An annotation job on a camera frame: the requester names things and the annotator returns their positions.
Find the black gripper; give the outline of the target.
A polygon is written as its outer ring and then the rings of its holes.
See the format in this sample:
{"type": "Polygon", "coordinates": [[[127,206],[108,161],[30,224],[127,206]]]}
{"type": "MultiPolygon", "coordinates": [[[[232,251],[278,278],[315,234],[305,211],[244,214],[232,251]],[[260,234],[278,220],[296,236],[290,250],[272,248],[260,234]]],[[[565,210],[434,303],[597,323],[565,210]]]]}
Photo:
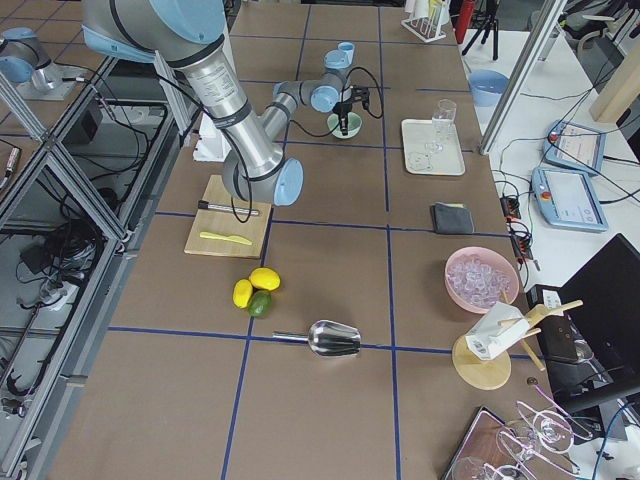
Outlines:
{"type": "Polygon", "coordinates": [[[337,102],[334,105],[332,112],[338,116],[340,135],[347,136],[349,132],[347,115],[351,112],[351,102],[349,100],[337,102]]]}

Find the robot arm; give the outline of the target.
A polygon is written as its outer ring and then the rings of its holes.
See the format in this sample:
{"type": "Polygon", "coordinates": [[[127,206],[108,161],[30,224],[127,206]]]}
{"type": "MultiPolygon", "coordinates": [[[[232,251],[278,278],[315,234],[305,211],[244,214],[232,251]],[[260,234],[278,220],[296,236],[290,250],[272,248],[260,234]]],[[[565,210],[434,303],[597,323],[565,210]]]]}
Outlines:
{"type": "Polygon", "coordinates": [[[296,109],[329,113],[346,96],[355,47],[341,42],[325,56],[318,80],[283,82],[257,115],[223,52],[226,26],[220,1],[86,1],[86,45],[104,55],[151,63],[161,55],[182,72],[232,151],[223,183],[235,199],[289,206],[299,197],[301,162],[286,158],[275,139],[296,109]]]}

